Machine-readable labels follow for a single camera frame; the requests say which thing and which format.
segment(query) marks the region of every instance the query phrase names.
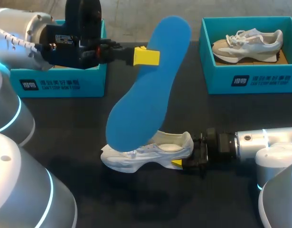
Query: white sneaker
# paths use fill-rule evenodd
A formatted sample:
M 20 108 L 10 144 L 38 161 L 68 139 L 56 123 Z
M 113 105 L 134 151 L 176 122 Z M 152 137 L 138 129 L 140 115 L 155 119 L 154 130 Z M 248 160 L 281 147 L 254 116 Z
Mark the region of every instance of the white sneaker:
M 276 62 L 282 44 L 281 30 L 262 33 L 254 28 L 249 31 L 238 31 L 235 36 L 226 35 L 226 39 L 213 44 L 212 52 L 228 63 L 237 63 L 246 57 L 262 62 Z
M 136 172 L 148 162 L 157 162 L 169 169 L 180 169 L 171 161 L 189 157 L 193 151 L 193 141 L 188 132 L 168 134 L 158 131 L 149 144 L 134 151 L 118 152 L 109 145 L 104 146 L 102 151 L 103 163 L 119 172 Z

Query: cardboard box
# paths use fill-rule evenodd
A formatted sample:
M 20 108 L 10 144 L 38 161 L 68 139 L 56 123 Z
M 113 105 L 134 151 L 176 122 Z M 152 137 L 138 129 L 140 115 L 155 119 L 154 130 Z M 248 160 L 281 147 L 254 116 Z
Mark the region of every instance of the cardboard box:
M 215 61 L 211 44 L 239 30 L 283 32 L 283 47 L 277 63 L 250 59 L 235 65 Z M 203 18 L 200 57 L 209 94 L 292 93 L 292 18 Z
M 102 38 L 106 38 L 102 21 Z M 102 97 L 106 64 L 86 70 L 55 66 L 48 71 L 11 70 L 10 81 L 19 97 Z

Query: black table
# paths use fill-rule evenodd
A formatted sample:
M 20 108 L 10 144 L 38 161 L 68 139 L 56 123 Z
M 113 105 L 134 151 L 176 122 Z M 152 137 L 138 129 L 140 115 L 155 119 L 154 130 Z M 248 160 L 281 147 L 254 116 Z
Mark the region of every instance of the black table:
M 251 166 L 216 166 L 202 180 L 157 164 L 126 174 L 101 163 L 108 114 L 137 72 L 111 63 L 104 98 L 24 99 L 37 125 L 26 149 L 74 194 L 77 228 L 261 227 Z M 193 134 L 212 126 L 228 131 L 292 126 L 292 94 L 208 95 L 198 44 L 191 43 L 161 130 Z

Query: blue insole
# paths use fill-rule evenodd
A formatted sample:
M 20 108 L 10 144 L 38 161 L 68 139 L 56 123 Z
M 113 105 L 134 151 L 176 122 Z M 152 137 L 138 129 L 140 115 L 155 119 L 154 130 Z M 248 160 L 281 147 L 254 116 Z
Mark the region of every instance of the blue insole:
M 135 150 L 159 130 L 190 36 L 189 24 L 180 17 L 167 17 L 157 25 L 147 49 L 160 51 L 160 65 L 141 66 L 134 85 L 110 112 L 106 139 L 113 149 Z

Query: shoe sole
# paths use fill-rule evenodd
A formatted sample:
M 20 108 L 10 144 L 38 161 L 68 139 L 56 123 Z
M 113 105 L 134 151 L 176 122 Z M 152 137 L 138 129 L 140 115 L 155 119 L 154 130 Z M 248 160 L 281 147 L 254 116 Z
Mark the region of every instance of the shoe sole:
M 262 55 L 262 54 L 254 54 L 254 55 L 248 55 L 244 57 L 225 57 L 225 56 L 220 56 L 215 53 L 213 53 L 216 57 L 219 59 L 228 62 L 228 63 L 238 63 L 240 60 L 243 58 L 253 58 L 255 60 L 261 61 L 261 62 L 269 62 L 269 63 L 275 63 L 277 62 L 277 54 L 275 55 Z
M 189 157 L 192 154 L 192 152 L 187 151 L 185 153 L 179 154 L 178 156 L 172 157 L 172 158 L 159 158 L 156 160 L 151 161 L 142 161 L 137 163 L 132 163 L 128 165 L 123 165 L 120 162 L 105 162 L 102 160 L 103 164 L 105 164 L 107 167 L 109 167 L 112 170 L 118 171 L 118 172 L 125 172 L 125 173 L 134 173 L 136 172 L 141 166 L 144 164 L 147 164 L 149 162 L 155 162 L 160 164 L 161 166 L 167 168 L 167 169 L 174 169 L 174 170 L 181 170 L 180 167 L 175 166 L 171 163 L 172 160 L 180 160 Z

